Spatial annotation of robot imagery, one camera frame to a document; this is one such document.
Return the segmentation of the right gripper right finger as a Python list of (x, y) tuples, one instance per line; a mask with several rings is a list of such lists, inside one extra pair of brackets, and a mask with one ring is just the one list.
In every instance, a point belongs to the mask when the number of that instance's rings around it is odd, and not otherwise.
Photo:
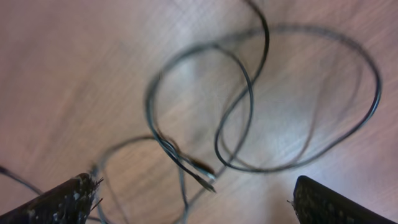
[(301, 224), (397, 224), (301, 175), (290, 202)]

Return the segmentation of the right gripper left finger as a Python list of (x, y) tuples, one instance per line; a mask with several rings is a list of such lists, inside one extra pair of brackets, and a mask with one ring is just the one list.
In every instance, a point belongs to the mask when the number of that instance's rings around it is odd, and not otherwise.
[(1, 224), (85, 224), (96, 206), (100, 183), (87, 173), (39, 194), (36, 198), (1, 215)]

